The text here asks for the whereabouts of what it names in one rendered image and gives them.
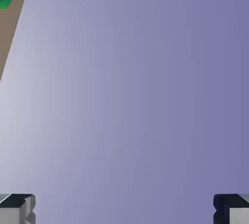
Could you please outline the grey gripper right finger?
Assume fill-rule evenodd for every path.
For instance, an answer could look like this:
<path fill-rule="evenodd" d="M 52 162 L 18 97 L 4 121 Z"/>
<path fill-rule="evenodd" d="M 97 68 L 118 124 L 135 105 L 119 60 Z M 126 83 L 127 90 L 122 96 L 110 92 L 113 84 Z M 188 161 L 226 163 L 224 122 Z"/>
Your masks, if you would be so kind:
<path fill-rule="evenodd" d="M 249 224 L 249 194 L 216 194 L 213 224 Z"/>

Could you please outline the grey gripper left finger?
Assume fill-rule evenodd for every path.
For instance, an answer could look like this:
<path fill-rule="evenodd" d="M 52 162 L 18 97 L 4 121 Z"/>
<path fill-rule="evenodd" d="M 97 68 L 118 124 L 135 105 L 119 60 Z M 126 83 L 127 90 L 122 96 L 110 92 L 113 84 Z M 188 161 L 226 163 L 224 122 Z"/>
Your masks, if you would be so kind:
<path fill-rule="evenodd" d="M 0 224 L 36 224 L 33 194 L 0 194 Z"/>

